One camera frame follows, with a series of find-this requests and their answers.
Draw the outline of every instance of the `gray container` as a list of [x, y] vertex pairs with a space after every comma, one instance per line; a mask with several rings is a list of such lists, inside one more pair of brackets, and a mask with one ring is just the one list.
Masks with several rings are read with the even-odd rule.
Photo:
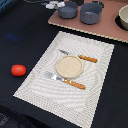
[[75, 2], [65, 1], [64, 7], [58, 8], [58, 14], [64, 19], [72, 19], [77, 16], [78, 5]]
[[80, 9], [80, 20], [85, 24], [95, 24], [100, 21], [102, 6], [98, 3], [85, 3]]

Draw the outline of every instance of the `knife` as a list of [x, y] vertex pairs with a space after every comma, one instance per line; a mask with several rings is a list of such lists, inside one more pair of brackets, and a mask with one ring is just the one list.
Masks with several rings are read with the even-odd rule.
[[[66, 55], [75, 55], [75, 54], [73, 54], [73, 53], [69, 53], [69, 52], [66, 52], [66, 51], [64, 51], [64, 50], [61, 50], [61, 49], [58, 49], [60, 52], [62, 52], [62, 53], [64, 53], [64, 54], [66, 54]], [[83, 56], [83, 55], [78, 55], [78, 57], [80, 58], [80, 59], [83, 59], [83, 60], [87, 60], [87, 61], [91, 61], [91, 62], [94, 62], [94, 63], [96, 63], [98, 60], [97, 59], [95, 59], [95, 58], [91, 58], [91, 57], [87, 57], [87, 56]]]

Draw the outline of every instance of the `plate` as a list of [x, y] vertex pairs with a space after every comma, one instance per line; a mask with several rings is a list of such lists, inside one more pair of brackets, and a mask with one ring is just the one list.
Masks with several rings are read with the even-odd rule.
[[83, 63], [76, 56], [66, 55], [57, 61], [56, 70], [64, 78], [75, 78], [83, 72]]

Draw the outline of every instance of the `placemat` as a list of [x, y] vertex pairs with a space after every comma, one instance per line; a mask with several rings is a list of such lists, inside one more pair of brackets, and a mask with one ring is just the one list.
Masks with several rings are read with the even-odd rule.
[[[44, 76], [46, 71], [58, 75], [55, 64], [64, 56], [58, 49], [98, 59], [97, 63], [82, 60], [83, 73], [72, 79], [84, 84], [85, 90]], [[82, 128], [90, 128], [113, 49], [112, 44], [60, 31], [14, 96]]]

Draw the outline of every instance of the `table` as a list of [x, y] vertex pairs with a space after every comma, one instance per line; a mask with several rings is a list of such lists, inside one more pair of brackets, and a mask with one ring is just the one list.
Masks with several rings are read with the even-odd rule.
[[[52, 128], [79, 128], [52, 113], [13, 97], [59, 31], [114, 44], [91, 128], [128, 126], [128, 44], [48, 24], [55, 10], [40, 3], [19, 1], [0, 15], [0, 105], [31, 116]], [[14, 64], [26, 66], [27, 73], [14, 77]]]

